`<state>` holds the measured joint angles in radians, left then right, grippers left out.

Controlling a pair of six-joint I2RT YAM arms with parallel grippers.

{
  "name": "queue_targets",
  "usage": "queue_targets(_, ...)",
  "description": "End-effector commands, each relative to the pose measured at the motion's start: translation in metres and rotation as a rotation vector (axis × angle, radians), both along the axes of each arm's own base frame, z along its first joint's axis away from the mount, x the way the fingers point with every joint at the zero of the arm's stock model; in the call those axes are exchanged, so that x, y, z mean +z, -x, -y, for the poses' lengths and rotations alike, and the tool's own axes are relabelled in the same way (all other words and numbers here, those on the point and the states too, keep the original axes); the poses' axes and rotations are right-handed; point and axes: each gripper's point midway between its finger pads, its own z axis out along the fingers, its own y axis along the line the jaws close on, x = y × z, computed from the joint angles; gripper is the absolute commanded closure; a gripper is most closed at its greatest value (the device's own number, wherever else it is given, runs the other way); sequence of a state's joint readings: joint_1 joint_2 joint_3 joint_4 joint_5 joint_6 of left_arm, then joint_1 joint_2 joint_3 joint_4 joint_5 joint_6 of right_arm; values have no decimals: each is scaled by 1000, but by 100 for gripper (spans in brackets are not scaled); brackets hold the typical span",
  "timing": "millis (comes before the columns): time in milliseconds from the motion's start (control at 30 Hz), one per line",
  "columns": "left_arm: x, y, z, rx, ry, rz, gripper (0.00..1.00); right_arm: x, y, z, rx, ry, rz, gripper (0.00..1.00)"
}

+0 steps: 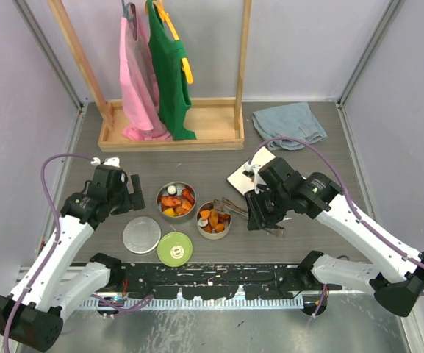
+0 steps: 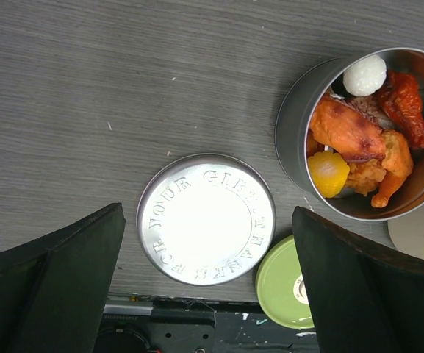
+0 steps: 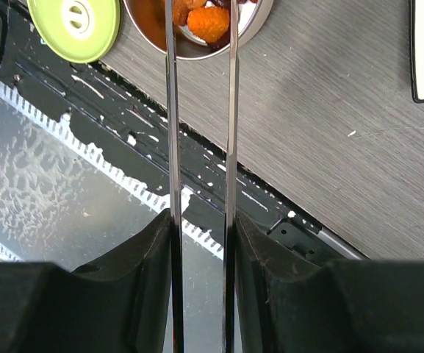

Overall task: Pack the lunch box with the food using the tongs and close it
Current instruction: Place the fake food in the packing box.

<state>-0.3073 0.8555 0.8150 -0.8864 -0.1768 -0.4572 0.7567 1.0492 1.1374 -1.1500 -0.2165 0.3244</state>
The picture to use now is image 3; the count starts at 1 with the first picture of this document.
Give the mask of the green round lid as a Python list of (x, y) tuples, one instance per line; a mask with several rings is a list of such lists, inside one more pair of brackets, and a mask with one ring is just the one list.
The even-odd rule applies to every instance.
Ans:
[(103, 57), (121, 26), (117, 0), (32, 0), (27, 7), (45, 44), (72, 63), (91, 63)]

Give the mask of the small steel bowl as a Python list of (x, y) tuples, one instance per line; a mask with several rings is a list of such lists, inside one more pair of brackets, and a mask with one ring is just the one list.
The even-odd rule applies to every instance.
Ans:
[[(176, 55), (181, 60), (204, 60), (217, 56), (229, 48), (230, 29), (215, 43), (196, 37), (187, 26), (191, 10), (198, 7), (223, 7), (231, 11), (230, 1), (174, 1), (173, 25), (176, 33)], [(239, 44), (247, 43), (262, 28), (273, 2), (238, 1)], [(141, 35), (157, 50), (166, 52), (165, 2), (127, 1), (127, 12)]]

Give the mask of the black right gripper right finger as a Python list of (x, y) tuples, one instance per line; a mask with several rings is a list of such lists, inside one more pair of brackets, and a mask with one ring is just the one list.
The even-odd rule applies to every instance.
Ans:
[(424, 352), (424, 262), (317, 265), (236, 217), (244, 352)]

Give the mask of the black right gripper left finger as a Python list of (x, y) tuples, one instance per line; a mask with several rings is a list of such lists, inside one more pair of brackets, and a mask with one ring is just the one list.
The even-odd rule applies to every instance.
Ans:
[(0, 262), (0, 352), (161, 352), (170, 234), (164, 210), (75, 271)]

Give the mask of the orange fried food piece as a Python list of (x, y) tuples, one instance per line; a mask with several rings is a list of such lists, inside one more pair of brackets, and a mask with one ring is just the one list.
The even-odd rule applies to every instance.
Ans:
[(229, 11), (223, 7), (198, 7), (189, 12), (188, 29), (206, 43), (215, 43), (228, 31)]

